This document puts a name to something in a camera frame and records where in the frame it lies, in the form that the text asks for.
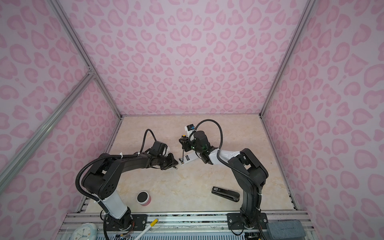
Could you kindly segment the black yellow handled screwdriver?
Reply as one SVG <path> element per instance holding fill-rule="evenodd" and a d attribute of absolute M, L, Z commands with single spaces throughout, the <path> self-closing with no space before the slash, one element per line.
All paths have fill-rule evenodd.
<path fill-rule="evenodd" d="M 182 135 L 181 138 L 179 139 L 179 143 L 182 145 L 182 150 L 183 150 L 182 158 L 180 160 L 181 164 L 185 163 L 184 156 L 185 156 L 186 141 L 187 141 L 187 136 L 186 135 Z"/>

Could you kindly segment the red and white remote control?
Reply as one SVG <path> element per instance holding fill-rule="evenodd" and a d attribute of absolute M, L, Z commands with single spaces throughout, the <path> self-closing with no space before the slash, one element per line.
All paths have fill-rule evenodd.
<path fill-rule="evenodd" d="M 185 165 L 199 159 L 199 156 L 195 152 L 191 152 L 189 154 L 184 154 L 182 157 L 178 158 L 178 161 L 180 165 Z"/>

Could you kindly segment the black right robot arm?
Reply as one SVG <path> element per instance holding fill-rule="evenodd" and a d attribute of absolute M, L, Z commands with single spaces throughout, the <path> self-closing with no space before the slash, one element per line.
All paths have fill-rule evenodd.
<path fill-rule="evenodd" d="M 260 229 L 262 189 L 269 174 L 256 155 L 248 148 L 231 152 L 214 147 L 203 131 L 182 136 L 179 142 L 184 151 L 194 151 L 205 164 L 223 165 L 231 169 L 243 190 L 241 220 L 246 228 Z"/>

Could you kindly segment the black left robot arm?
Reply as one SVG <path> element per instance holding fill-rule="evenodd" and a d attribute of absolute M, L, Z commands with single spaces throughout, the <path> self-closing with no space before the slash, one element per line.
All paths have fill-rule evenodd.
<path fill-rule="evenodd" d="M 133 155 L 104 153 L 79 171 L 75 185 L 82 195 L 96 201 L 104 210 L 105 230 L 130 231 L 134 228 L 134 219 L 130 208 L 122 201 L 117 191 L 122 173 L 152 168 L 168 170 L 177 165 L 178 161 L 173 154 L 153 156 L 145 152 Z"/>

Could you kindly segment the pink black tape roll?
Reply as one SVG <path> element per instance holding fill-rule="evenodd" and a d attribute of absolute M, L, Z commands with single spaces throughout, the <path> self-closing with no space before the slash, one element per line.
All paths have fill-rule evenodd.
<path fill-rule="evenodd" d="M 151 196 L 146 191 L 141 191 L 137 195 L 137 202 L 142 206 L 147 206 L 151 203 Z"/>

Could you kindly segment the black stapler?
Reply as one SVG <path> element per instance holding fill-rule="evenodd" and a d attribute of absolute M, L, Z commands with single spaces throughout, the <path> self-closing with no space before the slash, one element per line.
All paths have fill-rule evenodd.
<path fill-rule="evenodd" d="M 232 190 L 226 190 L 219 187 L 213 187 L 212 194 L 222 197 L 224 199 L 233 201 L 233 202 L 239 202 L 240 201 L 240 194 L 238 192 L 232 191 Z"/>

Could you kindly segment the yellow capped white marker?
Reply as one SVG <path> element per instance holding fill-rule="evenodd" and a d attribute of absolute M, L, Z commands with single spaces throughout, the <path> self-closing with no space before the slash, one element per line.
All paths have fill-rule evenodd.
<path fill-rule="evenodd" d="M 158 219 L 155 219 L 154 221 L 152 221 L 150 225 L 146 227 L 139 235 L 137 235 L 134 240 L 140 240 L 140 238 L 143 237 L 157 222 L 158 222 Z"/>

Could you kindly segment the white analog clock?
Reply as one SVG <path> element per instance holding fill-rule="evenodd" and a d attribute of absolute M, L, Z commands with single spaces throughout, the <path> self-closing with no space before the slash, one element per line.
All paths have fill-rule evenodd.
<path fill-rule="evenodd" d="M 77 228 L 72 236 L 71 240 L 95 240 L 97 237 L 97 226 L 93 223 L 87 223 Z"/>

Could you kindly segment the grey cloth pad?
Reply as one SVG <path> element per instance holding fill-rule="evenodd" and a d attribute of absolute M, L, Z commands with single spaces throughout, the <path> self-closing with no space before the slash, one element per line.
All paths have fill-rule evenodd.
<path fill-rule="evenodd" d="M 267 223 L 270 240 L 304 240 L 306 231 L 298 220 Z"/>

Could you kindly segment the aluminium rail base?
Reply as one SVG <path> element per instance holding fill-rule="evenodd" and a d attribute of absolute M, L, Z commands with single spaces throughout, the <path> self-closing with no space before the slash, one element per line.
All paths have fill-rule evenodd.
<path fill-rule="evenodd" d="M 93 223 L 97 226 L 96 240 L 133 240 L 152 221 L 158 222 L 143 236 L 143 240 L 246 240 L 257 239 L 259 231 L 263 238 L 270 239 L 267 223 L 298 220 L 306 231 L 305 240 L 316 240 L 310 217 L 306 211 L 272 210 L 261 213 L 261 228 L 246 228 L 239 212 L 168 212 L 168 213 L 132 213 L 134 228 L 130 231 L 105 230 L 103 220 L 98 213 L 67 214 L 59 229 L 58 240 L 71 240 L 73 232 L 80 226 Z"/>

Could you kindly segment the aluminium frame strut left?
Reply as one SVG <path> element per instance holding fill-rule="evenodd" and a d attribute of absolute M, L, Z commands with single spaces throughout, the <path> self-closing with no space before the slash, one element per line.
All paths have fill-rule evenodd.
<path fill-rule="evenodd" d="M 6 165 L 4 171 L 1 173 L 1 193 L 5 191 L 13 179 L 19 174 L 32 154 L 34 154 L 35 151 L 41 146 L 44 140 L 68 112 L 69 108 L 72 107 L 75 101 L 80 97 L 80 95 L 92 81 L 98 85 L 101 93 L 105 97 L 107 103 L 110 105 L 118 119 L 117 124 L 114 127 L 113 134 L 107 143 L 107 151 L 111 149 L 112 143 L 116 138 L 116 134 L 123 119 L 123 115 L 118 109 L 106 85 L 103 83 L 95 65 L 92 63 L 90 55 L 87 53 L 84 44 L 81 42 L 77 32 L 75 31 L 70 18 L 64 10 L 64 7 L 60 1 L 47 1 L 47 3 L 58 18 L 59 23 L 66 31 L 69 39 L 88 68 L 88 73 L 83 77 L 80 83 L 70 91 L 69 95 L 63 99 L 63 101 L 58 105 L 58 107 L 56 107 L 53 113 L 39 126 L 32 137 L 26 141 L 20 151 L 18 151 L 17 154 L 15 154 L 11 159 L 10 163 Z"/>

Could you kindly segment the aluminium frame strut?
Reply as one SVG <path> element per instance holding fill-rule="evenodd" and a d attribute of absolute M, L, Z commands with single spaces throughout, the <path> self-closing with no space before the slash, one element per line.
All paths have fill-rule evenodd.
<path fill-rule="evenodd" d="M 280 82 L 280 80 L 283 77 L 283 73 L 285 72 L 287 66 L 289 65 L 290 59 L 294 54 L 295 48 L 297 47 L 298 43 L 300 42 L 300 38 L 302 37 L 303 33 L 305 32 L 305 29 L 313 15 L 313 12 L 315 11 L 319 1 L 310 0 L 306 2 L 305 8 L 303 10 L 303 13 L 301 17 L 299 18 L 298 25 L 295 29 L 295 31 L 292 34 L 291 40 L 289 41 L 288 47 L 285 51 L 284 57 L 282 58 L 282 61 L 279 65 L 278 71 L 275 75 L 275 78 L 273 80 L 273 84 L 267 94 L 266 101 L 261 109 L 261 112 L 259 114 L 259 117 L 262 119 L 266 115 L 267 108 L 269 104 L 272 101 L 272 97 L 277 89 L 277 86 Z"/>
<path fill-rule="evenodd" d="M 95 65 L 92 63 L 90 55 L 87 53 L 84 44 L 81 42 L 77 32 L 75 31 L 70 18 L 64 10 L 64 7 L 60 1 L 47 1 L 47 3 L 58 18 L 59 23 L 66 31 L 69 39 L 88 68 L 88 73 L 83 77 L 80 83 L 70 91 L 69 95 L 63 99 L 63 101 L 58 105 L 58 107 L 56 107 L 53 113 L 39 126 L 32 137 L 26 141 L 20 151 L 18 151 L 17 154 L 15 154 L 11 159 L 10 163 L 6 165 L 4 171 L 1 173 L 1 193 L 5 191 L 13 179 L 19 174 L 32 154 L 34 154 L 35 151 L 41 146 L 44 140 L 68 112 L 69 108 L 72 107 L 75 101 L 80 97 L 80 95 L 92 81 L 98 85 L 101 93 L 105 97 L 107 103 L 110 105 L 118 119 L 117 124 L 114 127 L 113 134 L 107 143 L 107 151 L 111 149 L 112 143 L 116 138 L 116 134 L 123 119 L 123 115 L 118 109 L 106 85 L 103 83 Z"/>

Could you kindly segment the aluminium frame strut right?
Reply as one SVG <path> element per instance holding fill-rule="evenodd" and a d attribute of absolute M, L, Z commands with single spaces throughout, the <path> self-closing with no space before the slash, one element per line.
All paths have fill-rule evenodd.
<path fill-rule="evenodd" d="M 298 25 L 295 29 L 295 31 L 292 34 L 291 40 L 289 41 L 288 47 L 285 51 L 284 57 L 282 58 L 282 61 L 279 65 L 278 71 L 275 75 L 275 78 L 273 80 L 273 84 L 267 94 L 266 101 L 261 109 L 261 112 L 259 114 L 259 117 L 262 119 L 266 115 L 267 108 L 269 104 L 272 101 L 272 97 L 277 89 L 277 86 L 280 82 L 280 80 L 283 77 L 283 73 L 285 72 L 287 66 L 289 65 L 290 59 L 294 54 L 295 48 L 297 47 L 298 43 L 300 42 L 300 38 L 302 37 L 303 33 L 305 32 L 305 29 L 313 15 L 313 12 L 315 11 L 319 1 L 310 0 L 306 2 L 305 8 L 303 10 L 303 13 L 301 17 L 299 18 Z"/>

